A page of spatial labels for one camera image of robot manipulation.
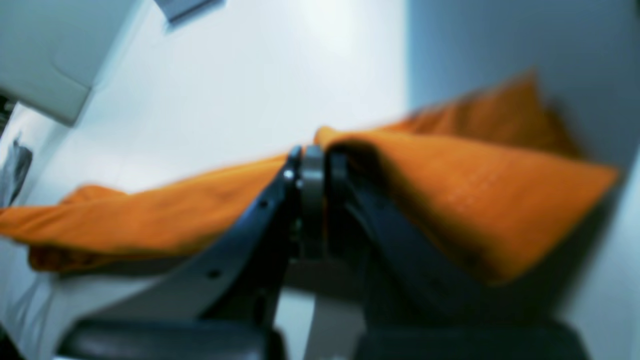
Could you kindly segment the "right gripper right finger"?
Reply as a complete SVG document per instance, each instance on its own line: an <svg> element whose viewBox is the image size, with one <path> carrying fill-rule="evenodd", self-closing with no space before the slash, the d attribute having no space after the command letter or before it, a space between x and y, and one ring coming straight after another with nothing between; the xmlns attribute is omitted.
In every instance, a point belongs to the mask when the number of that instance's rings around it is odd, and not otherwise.
<svg viewBox="0 0 640 360"><path fill-rule="evenodd" d="M494 319L489 289L455 264L345 150L326 158L327 251L350 266L366 332L357 360L587 360L569 326Z"/></svg>

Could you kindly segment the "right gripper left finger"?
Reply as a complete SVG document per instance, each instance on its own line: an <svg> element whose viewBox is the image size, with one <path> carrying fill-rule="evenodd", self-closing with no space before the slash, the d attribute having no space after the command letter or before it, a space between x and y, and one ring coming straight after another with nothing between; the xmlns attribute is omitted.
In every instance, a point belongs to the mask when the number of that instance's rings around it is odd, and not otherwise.
<svg viewBox="0 0 640 360"><path fill-rule="evenodd" d="M149 289L78 320L57 360L285 360L275 310L291 258L318 259L325 155L295 146L239 219Z"/></svg>

